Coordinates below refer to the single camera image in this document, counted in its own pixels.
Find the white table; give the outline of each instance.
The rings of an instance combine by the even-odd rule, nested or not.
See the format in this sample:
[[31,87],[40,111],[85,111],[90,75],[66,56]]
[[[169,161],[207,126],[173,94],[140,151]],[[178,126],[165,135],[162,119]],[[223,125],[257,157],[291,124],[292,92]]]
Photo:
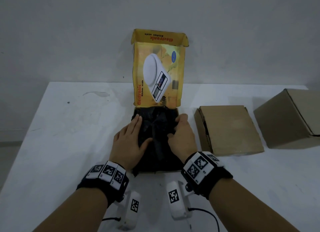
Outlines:
[[[193,114],[200,105],[245,105],[253,109],[284,88],[304,86],[184,84],[180,113],[189,115],[200,148]],[[107,160],[114,134],[131,119],[130,83],[51,82],[0,194],[0,231],[31,231],[72,192],[87,169]],[[301,231],[320,228],[320,148],[268,149],[242,157],[222,157],[235,180]],[[179,173],[139,174],[129,187],[142,194],[136,231],[215,231],[214,219],[195,211],[175,222],[169,213],[166,183]],[[191,205],[213,211],[206,199],[193,195]],[[115,214],[111,205],[107,216]],[[114,231],[102,222],[99,231]],[[221,231],[226,231],[222,223]]]

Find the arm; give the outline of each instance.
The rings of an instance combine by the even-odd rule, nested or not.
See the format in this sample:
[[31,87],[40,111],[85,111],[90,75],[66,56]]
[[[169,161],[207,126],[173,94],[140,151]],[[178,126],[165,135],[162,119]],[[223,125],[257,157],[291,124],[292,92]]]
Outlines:
[[[137,115],[113,139],[109,161],[122,165],[127,171],[138,164],[152,141],[152,138],[147,139],[139,148],[138,133],[141,124],[142,117]],[[97,231],[107,208],[108,200],[100,189],[80,188],[34,231]]]
[[[181,114],[176,122],[176,133],[168,134],[168,143],[172,152],[185,163],[198,149],[188,116]],[[229,232],[298,231],[233,179],[220,179],[211,190],[209,201]]]

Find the kitchen scale picture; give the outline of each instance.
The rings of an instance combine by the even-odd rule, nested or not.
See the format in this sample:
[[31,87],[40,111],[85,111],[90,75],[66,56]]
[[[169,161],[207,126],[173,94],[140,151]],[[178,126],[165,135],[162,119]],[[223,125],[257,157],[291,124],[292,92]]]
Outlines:
[[154,100],[159,103],[171,83],[171,77],[156,54],[146,57],[143,64],[143,78]]

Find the forearm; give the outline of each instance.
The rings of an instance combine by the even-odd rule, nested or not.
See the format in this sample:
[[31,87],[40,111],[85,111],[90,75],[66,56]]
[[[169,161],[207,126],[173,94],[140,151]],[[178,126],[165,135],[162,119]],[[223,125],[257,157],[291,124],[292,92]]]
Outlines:
[[80,188],[61,204],[34,231],[97,231],[108,201],[96,188]]
[[209,201],[229,232],[298,231],[233,179],[219,180]]

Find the kitchen scale box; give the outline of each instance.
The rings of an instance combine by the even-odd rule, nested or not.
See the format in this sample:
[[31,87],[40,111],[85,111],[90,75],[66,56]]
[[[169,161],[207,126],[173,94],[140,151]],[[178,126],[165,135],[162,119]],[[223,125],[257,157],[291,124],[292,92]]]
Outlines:
[[136,107],[181,104],[185,49],[189,46],[184,33],[135,29],[133,86]]

